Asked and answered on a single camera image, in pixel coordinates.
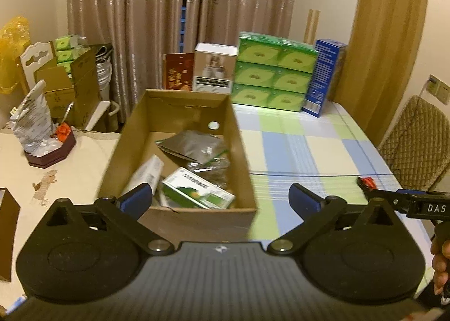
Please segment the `right hand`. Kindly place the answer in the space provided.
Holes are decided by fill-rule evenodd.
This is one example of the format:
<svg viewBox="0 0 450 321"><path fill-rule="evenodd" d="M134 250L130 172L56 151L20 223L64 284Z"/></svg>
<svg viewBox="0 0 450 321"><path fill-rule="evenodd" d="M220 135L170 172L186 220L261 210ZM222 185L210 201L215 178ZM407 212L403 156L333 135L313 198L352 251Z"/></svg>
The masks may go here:
<svg viewBox="0 0 450 321"><path fill-rule="evenodd" d="M435 236L432 241L431 249L433 255L432 267L434 270L433 282L434 293L439 295L443 292L445 285L449 281L449 241L445 241L441 246Z"/></svg>

